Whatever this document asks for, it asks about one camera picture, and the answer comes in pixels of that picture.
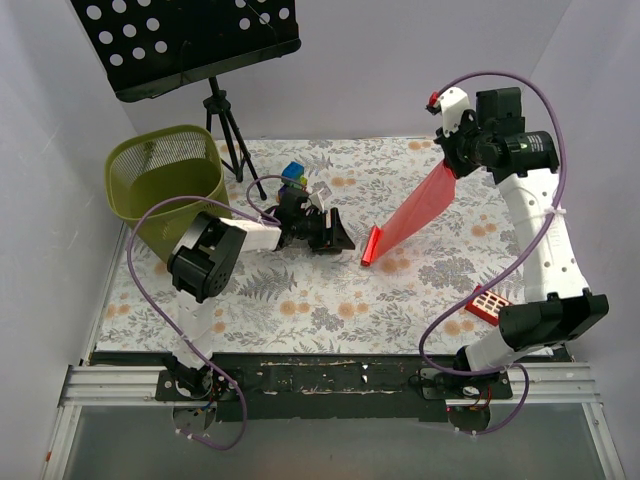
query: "black music stand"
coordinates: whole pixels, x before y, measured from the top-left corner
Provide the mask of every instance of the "black music stand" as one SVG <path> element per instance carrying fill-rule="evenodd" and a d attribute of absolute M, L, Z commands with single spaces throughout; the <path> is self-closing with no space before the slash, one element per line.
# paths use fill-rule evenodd
<path fill-rule="evenodd" d="M 294 0 L 71 0 L 109 83 L 123 102 L 209 80 L 207 130 L 218 115 L 238 181 L 257 174 L 217 75 L 300 48 Z M 231 134 L 240 146 L 238 161 Z M 262 186 L 260 196 L 266 199 Z"/>

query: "basket rim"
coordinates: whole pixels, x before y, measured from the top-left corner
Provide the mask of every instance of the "basket rim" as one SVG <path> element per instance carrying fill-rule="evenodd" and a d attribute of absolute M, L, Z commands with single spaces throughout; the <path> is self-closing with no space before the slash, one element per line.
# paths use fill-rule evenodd
<path fill-rule="evenodd" d="M 122 142 L 120 145 L 118 145 L 116 148 L 114 148 L 111 153 L 109 153 L 109 156 L 107 157 L 107 161 L 105 162 L 105 167 L 104 167 L 104 178 L 105 178 L 105 190 L 107 192 L 107 202 L 109 203 L 109 208 L 111 209 L 111 211 L 122 221 L 124 222 L 137 222 L 138 220 L 140 220 L 142 218 L 142 215 L 140 217 L 125 217 L 124 215 L 121 215 L 115 208 L 115 205 L 113 203 L 113 195 L 112 195 L 112 190 L 111 190 L 111 167 L 113 165 L 113 161 L 118 157 L 118 155 L 120 155 L 123 151 L 125 151 L 126 149 L 137 145 L 139 143 L 144 143 L 146 141 L 148 141 L 149 139 L 155 139 L 157 138 L 159 135 L 168 135 L 168 134 L 174 134 L 174 133 L 181 133 L 181 132 L 196 132 L 196 133 L 201 133 L 203 135 L 205 135 L 205 142 L 206 143 L 210 143 L 213 148 L 214 151 L 216 152 L 216 154 L 218 155 L 218 159 L 220 158 L 220 154 L 218 153 L 218 147 L 216 145 L 216 142 L 213 140 L 213 136 L 211 135 L 211 133 L 206 130 L 205 128 L 202 128 L 198 125 L 189 125 L 189 124 L 185 124 L 185 125 L 176 125 L 173 127 L 168 127 L 168 128 L 163 128 L 161 130 L 155 130 L 153 132 L 149 132 L 149 133 L 145 133 L 143 135 L 139 135 L 137 137 L 134 138 L 130 138 L 129 140 L 126 140 L 124 142 Z M 207 195 L 205 198 L 211 198 L 216 191 L 221 188 L 221 186 L 224 188 L 224 168 L 222 168 L 222 164 L 220 164 L 220 183 L 218 184 L 218 186 L 213 189 L 211 191 L 211 193 L 209 193 L 209 195 Z M 173 216 L 177 213 L 185 213 L 187 212 L 187 210 L 190 210 L 196 206 L 198 206 L 199 204 L 202 205 L 209 205 L 208 202 L 204 202 L 202 200 L 196 200 L 193 203 L 189 203 L 187 205 L 184 205 L 182 207 L 173 209 L 169 212 L 164 212 L 164 213 L 155 213 L 152 215 L 149 215 L 147 217 L 147 221 L 149 220 L 160 220 L 163 219 L 164 217 L 167 216 Z"/>

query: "gray wall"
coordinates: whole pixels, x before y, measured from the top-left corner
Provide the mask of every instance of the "gray wall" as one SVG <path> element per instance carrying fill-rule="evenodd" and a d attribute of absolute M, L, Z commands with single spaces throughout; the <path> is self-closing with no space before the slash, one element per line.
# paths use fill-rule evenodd
<path fill-rule="evenodd" d="M 103 162 L 135 134 L 65 2 L 0 2 L 0 478 L 37 478 L 119 224 Z"/>
<path fill-rule="evenodd" d="M 569 3 L 298 0 L 302 48 L 220 84 L 247 138 L 424 135 L 437 126 L 424 110 L 433 90 L 481 68 L 528 76 Z M 125 110 L 140 133 L 204 125 L 209 94 L 200 82 Z"/>
<path fill-rule="evenodd" d="M 532 78 L 564 127 L 576 257 L 611 303 L 573 350 L 593 366 L 628 478 L 640 478 L 640 3 L 573 0 Z M 528 107 L 531 128 L 548 126 Z"/>

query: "red object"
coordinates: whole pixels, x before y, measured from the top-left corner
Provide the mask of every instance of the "red object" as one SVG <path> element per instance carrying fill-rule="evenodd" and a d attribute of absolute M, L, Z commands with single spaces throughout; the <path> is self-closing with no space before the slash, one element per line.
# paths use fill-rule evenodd
<path fill-rule="evenodd" d="M 382 228 L 373 227 L 361 265 L 370 266 L 440 215 L 456 194 L 456 177 L 440 162 Z"/>
<path fill-rule="evenodd" d="M 482 288 L 482 286 L 478 285 L 474 292 L 480 288 Z M 475 316 L 480 317 L 485 322 L 497 327 L 499 323 L 498 314 L 500 313 L 500 309 L 507 305 L 511 305 L 509 300 L 502 298 L 500 295 L 496 295 L 492 291 L 487 291 L 472 302 L 467 303 L 464 309 L 473 313 Z"/>
<path fill-rule="evenodd" d="M 433 107 L 436 104 L 436 102 L 438 101 L 438 97 L 439 97 L 438 92 L 433 92 L 431 94 L 431 96 L 429 97 L 429 106 L 430 107 Z"/>

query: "wall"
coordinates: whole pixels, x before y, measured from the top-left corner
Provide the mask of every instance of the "wall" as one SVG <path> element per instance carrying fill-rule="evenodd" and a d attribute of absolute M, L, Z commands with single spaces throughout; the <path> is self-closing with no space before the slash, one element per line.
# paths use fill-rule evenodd
<path fill-rule="evenodd" d="M 576 257 L 611 312 L 574 342 L 588 359 L 628 478 L 640 478 L 640 3 L 573 0 L 532 79 L 551 97 L 567 141 L 564 206 Z M 529 103 L 530 128 L 549 124 Z"/>
<path fill-rule="evenodd" d="M 528 76 L 569 3 L 298 0 L 301 49 L 220 84 L 247 138 L 431 134 L 437 120 L 424 106 L 433 90 L 480 68 Z M 200 82 L 125 110 L 140 133 L 204 125 L 208 95 Z"/>
<path fill-rule="evenodd" d="M 103 161 L 134 134 L 64 2 L 0 2 L 0 478 L 42 470 L 119 231 Z"/>

